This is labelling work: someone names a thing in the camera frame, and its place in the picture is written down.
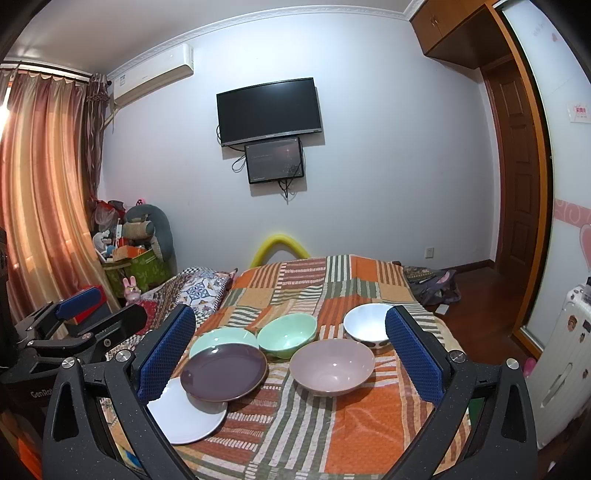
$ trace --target mint green bowl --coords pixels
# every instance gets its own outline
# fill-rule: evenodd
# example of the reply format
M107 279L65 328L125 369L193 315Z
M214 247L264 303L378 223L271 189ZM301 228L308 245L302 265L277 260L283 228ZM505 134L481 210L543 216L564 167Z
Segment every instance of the mint green bowl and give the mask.
M316 336L318 321L307 313L290 313L265 325L256 339L271 355L288 359Z

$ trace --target white wall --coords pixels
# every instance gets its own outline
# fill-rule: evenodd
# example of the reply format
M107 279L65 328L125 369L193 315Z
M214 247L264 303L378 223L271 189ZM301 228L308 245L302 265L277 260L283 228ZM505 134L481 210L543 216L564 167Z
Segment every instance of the white wall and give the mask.
M179 268L246 268L286 233L312 255L444 267L489 258L493 162L479 86L423 56L409 22L269 18L195 38L193 77L125 107L105 132L101 191L168 215ZM216 94L314 77L323 135L303 135L289 204L249 186L216 139ZM425 247L435 258L424 259Z
M530 1L505 10L535 77L552 150L554 198L591 208L591 124L571 123L567 106L583 102L591 107L591 85L574 54L548 18ZM580 227L555 218L540 291L528 331L546 345L566 293L584 283L589 268L580 246Z

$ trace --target white bowl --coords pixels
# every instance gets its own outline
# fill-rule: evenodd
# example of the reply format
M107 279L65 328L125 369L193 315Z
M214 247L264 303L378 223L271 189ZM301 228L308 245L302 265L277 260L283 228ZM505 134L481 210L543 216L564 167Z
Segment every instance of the white bowl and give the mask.
M386 312L391 308L387 303L359 305L345 315L345 331L365 346L382 348L389 344L385 321Z

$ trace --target pink bunny toy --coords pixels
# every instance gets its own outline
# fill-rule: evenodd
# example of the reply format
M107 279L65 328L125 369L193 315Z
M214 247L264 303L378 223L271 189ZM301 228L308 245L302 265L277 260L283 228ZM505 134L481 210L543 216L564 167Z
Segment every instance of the pink bunny toy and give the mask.
M123 295L124 295L125 299L127 300L126 305L131 305L132 303L138 303L141 298L142 292L139 289L139 287L137 286L137 284L135 283L135 277L132 275L129 278L129 281L127 280L127 278L124 278L123 279L123 286L125 287Z

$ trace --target door frame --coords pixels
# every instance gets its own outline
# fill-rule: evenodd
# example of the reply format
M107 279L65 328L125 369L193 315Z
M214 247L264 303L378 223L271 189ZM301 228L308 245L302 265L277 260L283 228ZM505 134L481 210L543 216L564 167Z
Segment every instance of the door frame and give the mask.
M489 78L489 73L491 70L497 68L500 65L503 65L509 61L514 61L513 55L507 54L500 59L494 60L487 65L484 65L480 68L482 72L482 77L484 78L484 85L486 87L486 93L488 94L488 99L491 103L491 110L492 110L492 118L495 123L495 134L496 134L496 144L499 150L499 172L501 177L501 211L499 212L499 232L498 238L496 240L496 255L495 259L498 259L502 246L503 246L503 233L505 229L505 196L506 196L506 188L505 188L505 151L503 149L503 136L501 134L501 125L499 123L499 114L496 110L496 103L494 101L494 96L492 94L491 88L491 81ZM496 270L499 269L498 262L496 263Z
M535 241L534 259L531 266L530 277L527 281L521 307L513 325L512 335L534 358L539 358L542 354L540 346L534 342L531 336L524 332L524 324L530 319L531 311L534 307L535 299L540 290L540 283L544 274L548 254L548 244L550 243L550 228L554 211L554 192L553 192L553 171L552 156L550 151L550 136L548 135L548 126L544 116L544 108L537 89L533 74L527 62L525 54L519 45L518 40L504 18L495 10L493 4L496 0L486 0L486 8L495 19L501 33L505 37L511 54L482 67L482 75L485 79L486 91L491 100L493 118L495 121L495 131L499 145L499 170L501 173L501 214L499 215L499 239L497 240L497 255L502 245L502 234L505 216L505 163L502 150L502 138L498 115L494 101L492 101L490 84L486 75L490 69L502 65L508 60L514 60L517 69L521 75L521 80L525 88L525 94L530 103L531 115L534 121L535 139L538 147L538 162L540 165L540 212L538 217L538 233Z

